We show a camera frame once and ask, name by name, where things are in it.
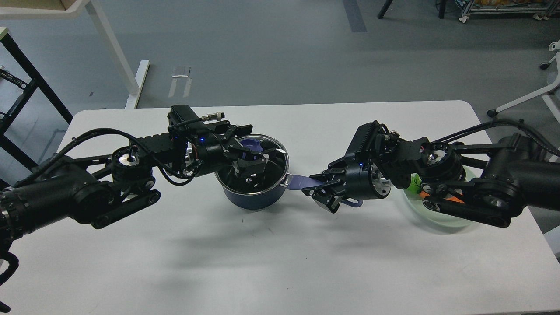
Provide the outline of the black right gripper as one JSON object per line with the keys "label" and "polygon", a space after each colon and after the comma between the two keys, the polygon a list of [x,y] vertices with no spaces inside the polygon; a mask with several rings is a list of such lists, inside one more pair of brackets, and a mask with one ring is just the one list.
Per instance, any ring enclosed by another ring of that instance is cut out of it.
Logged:
{"label": "black right gripper", "polygon": [[[346,200],[385,199],[392,187],[375,164],[344,159],[329,163],[325,170],[309,178],[318,183],[306,184],[302,191],[313,191],[312,199],[316,205],[332,214]],[[344,191],[344,195],[338,196],[327,191]]]}

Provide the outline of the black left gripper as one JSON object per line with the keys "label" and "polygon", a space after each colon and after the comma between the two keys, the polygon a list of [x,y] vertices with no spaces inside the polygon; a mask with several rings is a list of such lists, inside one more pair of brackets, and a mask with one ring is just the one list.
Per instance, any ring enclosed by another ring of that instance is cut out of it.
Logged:
{"label": "black left gripper", "polygon": [[188,138],[186,171],[194,177],[225,171],[234,178],[260,177],[267,171],[274,148],[245,147],[238,138],[252,133],[252,124],[218,123],[217,134]]}

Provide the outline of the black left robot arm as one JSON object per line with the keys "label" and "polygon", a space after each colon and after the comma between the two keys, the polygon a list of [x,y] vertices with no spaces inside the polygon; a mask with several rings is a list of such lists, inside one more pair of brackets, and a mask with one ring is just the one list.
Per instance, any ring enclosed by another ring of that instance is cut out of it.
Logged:
{"label": "black left robot arm", "polygon": [[[1,259],[7,263],[1,283],[19,267],[18,257],[9,250],[24,235],[67,217],[102,229],[154,205],[161,197],[154,189],[155,168],[178,187],[223,169],[232,169],[238,178],[263,176],[270,160],[284,150],[259,143],[244,146],[242,138],[251,133],[250,124],[191,119],[142,138],[114,128],[95,128],[75,137],[28,177],[1,191]],[[125,137],[129,144],[111,155],[67,155],[106,134]]]}

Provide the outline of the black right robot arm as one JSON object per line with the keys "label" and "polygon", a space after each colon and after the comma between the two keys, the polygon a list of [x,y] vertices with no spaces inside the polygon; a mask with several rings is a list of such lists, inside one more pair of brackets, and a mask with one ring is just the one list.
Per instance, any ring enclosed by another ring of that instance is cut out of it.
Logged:
{"label": "black right robot arm", "polygon": [[430,211],[499,228],[526,206],[559,209],[559,156],[523,120],[494,119],[430,141],[406,141],[374,120],[358,127],[346,153],[301,188],[336,213],[342,202],[384,199],[391,187],[406,189],[420,178]]}

